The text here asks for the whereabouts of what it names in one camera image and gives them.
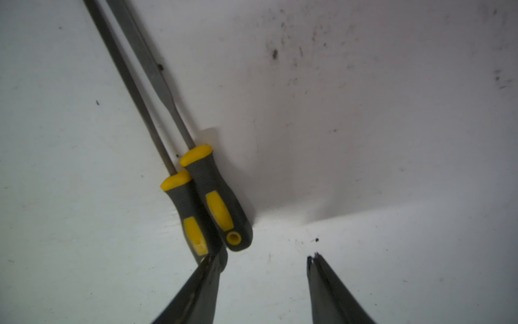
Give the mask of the yellow-black file tool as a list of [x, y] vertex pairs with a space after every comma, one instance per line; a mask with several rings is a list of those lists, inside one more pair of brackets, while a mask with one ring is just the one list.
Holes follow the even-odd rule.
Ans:
[[209, 145], [195, 145], [194, 140], [184, 124], [176, 107], [173, 94], [163, 69], [152, 53], [150, 43], [126, 1], [108, 1], [122, 32], [140, 62], [150, 84], [163, 105], [170, 112], [179, 133], [186, 142], [189, 151], [179, 163], [194, 178], [194, 183], [202, 202], [209, 209], [212, 220], [232, 251], [242, 251], [252, 244], [252, 226], [242, 209], [236, 195], [223, 179], [213, 156], [213, 148]]
[[178, 212], [183, 236], [190, 252], [198, 264], [209, 256], [218, 259], [219, 271], [223, 271], [228, 262], [227, 250], [214, 224], [209, 220], [209, 213], [196, 192], [191, 175], [187, 171], [176, 170], [100, 5], [97, 1], [85, 1], [84, 4], [169, 173], [169, 177], [161, 185], [161, 190], [171, 199]]

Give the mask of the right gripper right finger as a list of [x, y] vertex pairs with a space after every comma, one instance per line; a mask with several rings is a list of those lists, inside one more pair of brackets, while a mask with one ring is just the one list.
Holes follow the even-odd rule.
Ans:
[[314, 324], [375, 324], [322, 255], [308, 257], [307, 277]]

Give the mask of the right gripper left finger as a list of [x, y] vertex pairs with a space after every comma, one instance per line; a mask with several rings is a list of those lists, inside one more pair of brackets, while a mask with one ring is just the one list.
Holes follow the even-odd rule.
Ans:
[[221, 264], [209, 255], [198, 266], [154, 323], [212, 324], [217, 306]]

